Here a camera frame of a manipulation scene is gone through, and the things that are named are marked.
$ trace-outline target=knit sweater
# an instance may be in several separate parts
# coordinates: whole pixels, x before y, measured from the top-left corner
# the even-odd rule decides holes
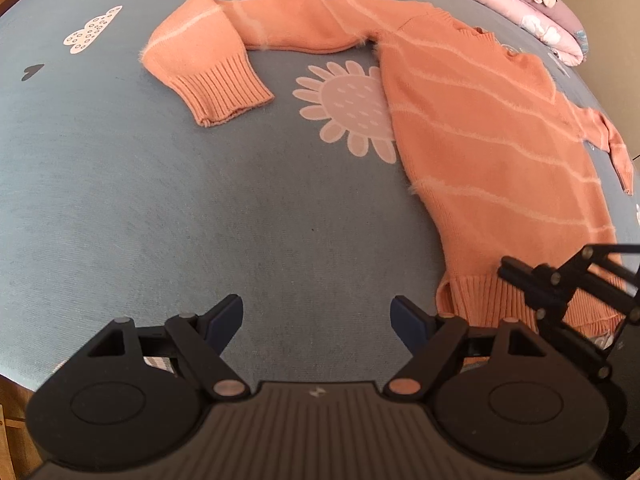
[[[402,164],[442,240],[438,310],[477,326],[534,326],[523,295],[497,277],[500,258],[558,266],[584,244],[615,243],[584,140],[610,153],[628,194],[633,182],[615,127],[558,92],[539,58],[428,3],[187,0],[141,60],[211,126],[273,99],[245,48],[328,54],[366,41],[377,45]],[[587,336],[619,319],[580,291],[565,317]]]

